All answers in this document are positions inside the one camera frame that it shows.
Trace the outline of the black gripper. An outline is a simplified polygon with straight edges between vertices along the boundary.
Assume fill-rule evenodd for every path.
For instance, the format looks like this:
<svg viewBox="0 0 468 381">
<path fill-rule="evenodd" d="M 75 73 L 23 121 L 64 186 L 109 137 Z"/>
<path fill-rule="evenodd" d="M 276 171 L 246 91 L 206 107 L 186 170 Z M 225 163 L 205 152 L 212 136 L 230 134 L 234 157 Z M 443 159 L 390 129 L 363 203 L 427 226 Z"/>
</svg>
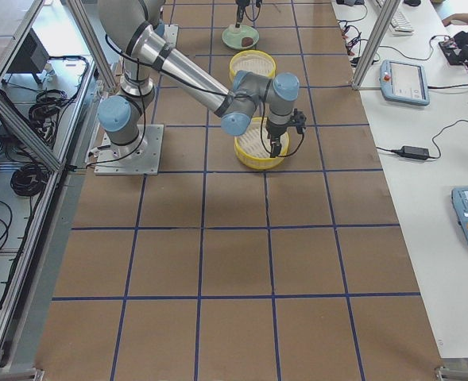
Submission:
<svg viewBox="0 0 468 381">
<path fill-rule="evenodd" d="M 277 158 L 281 151 L 280 137 L 287 129 L 294 127 L 298 134 L 304 135 L 307 118 L 304 113 L 294 109 L 289 115 L 280 117 L 270 114 L 266 122 L 265 147 L 270 151 L 271 158 Z"/>
<path fill-rule="evenodd" d="M 236 22 L 235 26 L 239 27 L 244 19 L 245 15 L 245 8 L 250 6 L 251 3 L 254 2 L 254 5 L 260 9 L 263 3 L 262 0 L 235 0 L 235 4 L 237 5 L 237 12 L 236 12 Z"/>
</svg>

